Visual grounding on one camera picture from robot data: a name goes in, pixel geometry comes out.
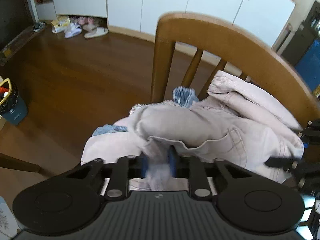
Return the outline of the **yellow white box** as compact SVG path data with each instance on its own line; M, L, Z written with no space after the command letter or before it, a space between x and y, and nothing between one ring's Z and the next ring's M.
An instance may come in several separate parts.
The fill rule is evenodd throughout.
M52 32L58 34L64 32L68 29L71 24L70 18L68 16L61 16L57 20L51 22Z

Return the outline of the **white slipper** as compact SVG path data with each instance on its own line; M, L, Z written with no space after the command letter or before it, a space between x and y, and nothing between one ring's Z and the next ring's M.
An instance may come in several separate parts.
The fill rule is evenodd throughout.
M90 38L95 38L95 37L101 37L101 36L105 36L108 34L108 29L107 28L103 28L103 27L96 27L95 29L93 29L92 31L86 33L84 35L84 37L86 39L90 39Z

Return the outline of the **white sneaker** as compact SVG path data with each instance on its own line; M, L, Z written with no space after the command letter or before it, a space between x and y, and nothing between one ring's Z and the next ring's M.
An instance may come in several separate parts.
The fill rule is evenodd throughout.
M82 32L82 28L80 25L71 23L65 30L65 38L74 37L76 35L79 35L81 32Z

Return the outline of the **blue trash bin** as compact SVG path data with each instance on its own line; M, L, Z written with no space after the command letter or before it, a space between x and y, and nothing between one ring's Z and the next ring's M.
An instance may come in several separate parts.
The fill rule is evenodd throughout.
M21 98L17 86L9 78L1 82L1 117L18 125L28 114L28 107Z

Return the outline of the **beige cargo pants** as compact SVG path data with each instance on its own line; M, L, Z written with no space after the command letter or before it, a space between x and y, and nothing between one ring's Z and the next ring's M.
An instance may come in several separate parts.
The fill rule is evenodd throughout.
M225 159L278 183L288 174L270 168L270 157L301 158L302 129L294 116L272 95L236 76L217 72L208 96L189 108L157 105L141 108L114 125L127 132L91 136L81 163L103 159L115 163L129 155L145 154L149 168L144 179L134 179L131 190L186 190L185 179L171 176L168 149L211 163Z

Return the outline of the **wooden chair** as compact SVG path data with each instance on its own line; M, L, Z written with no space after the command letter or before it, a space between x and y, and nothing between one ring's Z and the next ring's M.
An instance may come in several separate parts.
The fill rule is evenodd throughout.
M319 103L297 72L266 44L217 18L191 13L169 13L158 23L153 56L151 101L165 96L176 42L197 48L184 77L190 85L204 51L220 58L215 75L226 63L238 67L282 103L304 125L319 118Z

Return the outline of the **light blue denim garment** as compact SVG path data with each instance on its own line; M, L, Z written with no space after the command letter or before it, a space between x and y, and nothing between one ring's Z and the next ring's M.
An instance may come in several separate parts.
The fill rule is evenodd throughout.
M192 88L186 88L186 87L180 86L180 87L176 87L172 91L172 100L165 100L160 103L135 104L130 109L129 115L132 115L133 113L135 113L135 111L148 106L169 105L174 107L189 108L193 105L193 102L199 102L199 98L196 96L195 90ZM97 127L93 132L92 136L94 137L97 135L118 133L118 132L127 132L127 126L105 124L104 126Z

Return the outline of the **white cabinet row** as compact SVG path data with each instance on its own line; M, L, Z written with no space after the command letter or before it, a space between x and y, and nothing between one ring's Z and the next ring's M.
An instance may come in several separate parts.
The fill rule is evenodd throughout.
M108 25L154 35L161 15L194 12L237 25L274 45L294 8L292 0L53 0L58 15L106 18Z

